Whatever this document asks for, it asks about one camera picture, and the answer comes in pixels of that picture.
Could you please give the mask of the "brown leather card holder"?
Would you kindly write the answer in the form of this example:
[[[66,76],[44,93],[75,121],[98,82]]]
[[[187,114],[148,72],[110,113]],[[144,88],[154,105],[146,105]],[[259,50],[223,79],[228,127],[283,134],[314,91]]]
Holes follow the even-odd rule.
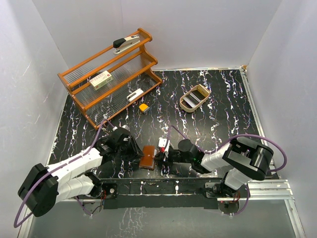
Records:
[[[155,167],[156,149],[153,145],[146,145],[143,147],[144,156],[140,159],[139,168],[153,170]]]

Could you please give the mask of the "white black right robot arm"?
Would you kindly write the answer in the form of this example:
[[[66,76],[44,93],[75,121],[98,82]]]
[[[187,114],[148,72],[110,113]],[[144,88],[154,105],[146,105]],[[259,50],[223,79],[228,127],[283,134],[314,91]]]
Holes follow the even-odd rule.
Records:
[[[219,150],[205,153],[189,139],[183,139],[174,149],[167,145],[155,155],[155,160],[164,164],[191,164],[200,174],[231,165],[220,183],[205,188],[212,197],[234,197],[241,186],[250,180],[264,180],[273,158],[273,150],[262,143],[246,137],[231,139]]]

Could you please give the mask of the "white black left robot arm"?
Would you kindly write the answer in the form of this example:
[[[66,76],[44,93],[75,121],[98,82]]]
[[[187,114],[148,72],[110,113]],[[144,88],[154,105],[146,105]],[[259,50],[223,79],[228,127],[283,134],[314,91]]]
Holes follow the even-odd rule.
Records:
[[[79,195],[100,197],[102,183],[92,173],[92,169],[116,157],[130,161],[140,159],[143,155],[130,131],[119,127],[110,135],[95,139],[87,149],[62,162],[33,166],[19,188],[18,196],[35,217],[40,217],[66,199]]]

